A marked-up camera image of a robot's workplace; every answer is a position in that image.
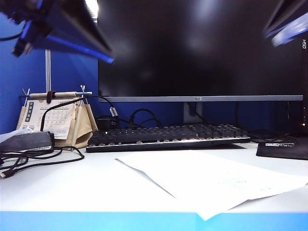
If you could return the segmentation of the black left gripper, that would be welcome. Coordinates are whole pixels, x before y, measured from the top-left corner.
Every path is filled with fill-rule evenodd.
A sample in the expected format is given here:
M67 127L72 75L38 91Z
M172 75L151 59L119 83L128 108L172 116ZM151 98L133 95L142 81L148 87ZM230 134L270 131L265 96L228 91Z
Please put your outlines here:
M46 37L53 50L80 53L106 63L115 60L109 41L94 23L84 0L2 0L0 12L17 25L25 23L18 35L1 39L17 39L12 50L16 57L28 54ZM52 26L47 22L50 12Z

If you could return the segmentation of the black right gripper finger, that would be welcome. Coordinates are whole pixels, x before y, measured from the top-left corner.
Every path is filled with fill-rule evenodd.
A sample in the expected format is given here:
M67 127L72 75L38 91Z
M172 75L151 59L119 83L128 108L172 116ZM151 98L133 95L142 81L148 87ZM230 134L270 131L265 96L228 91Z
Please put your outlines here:
M307 0L281 0L266 23L263 36L268 38L308 12Z
M272 38L272 44L274 47L283 45L292 41L296 36L303 34L308 31L308 16L303 15L291 23L289 23L284 29L278 32Z

